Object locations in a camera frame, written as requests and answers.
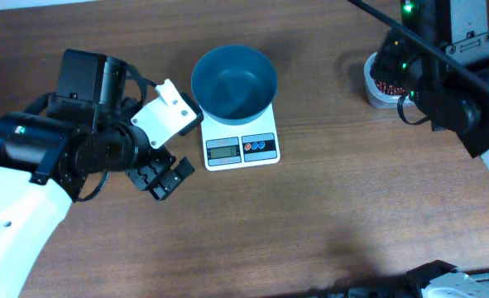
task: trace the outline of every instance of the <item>wooden surface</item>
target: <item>wooden surface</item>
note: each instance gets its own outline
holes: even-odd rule
[[[399,16],[398,1],[370,3]],[[367,103],[362,66],[385,33],[346,1],[108,1],[0,12],[0,117],[55,89],[68,47],[114,55],[190,92],[204,53],[247,44],[271,58],[280,86],[279,164],[210,173],[199,130],[175,138],[170,151],[187,156],[194,175],[157,203],[113,174],[97,199],[73,205],[22,297],[268,296],[434,259],[489,267],[486,167],[455,134],[406,126],[395,110]]]

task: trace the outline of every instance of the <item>tabletop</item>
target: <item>tabletop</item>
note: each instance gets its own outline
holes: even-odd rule
[[[369,3],[399,18],[398,1]],[[97,199],[71,207],[22,297],[271,296],[435,259],[489,267],[485,165],[454,133],[407,126],[367,102],[362,67],[386,31],[347,1],[116,0],[0,12],[0,117],[55,89],[66,48],[116,56],[189,94],[194,65],[221,45],[256,47],[279,76],[278,164],[208,172],[199,129],[175,137],[170,152],[196,172],[164,202],[112,174]]]

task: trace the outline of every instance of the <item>digital scale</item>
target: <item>digital scale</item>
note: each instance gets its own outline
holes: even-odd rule
[[[209,171],[270,165],[280,160],[271,104],[257,119],[241,125],[222,124],[204,111],[202,142]]]

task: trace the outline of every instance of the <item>dark red food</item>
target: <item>dark red food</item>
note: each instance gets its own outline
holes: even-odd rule
[[[402,95],[406,91],[402,88],[393,86],[392,84],[384,83],[375,79],[376,87],[385,95]]]

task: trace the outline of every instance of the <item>printed label on scale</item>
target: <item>printed label on scale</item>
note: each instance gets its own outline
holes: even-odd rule
[[[242,137],[244,161],[263,161],[277,158],[276,139],[273,133]]]
[[[238,137],[210,140],[205,143],[209,166],[230,165],[241,162]]]

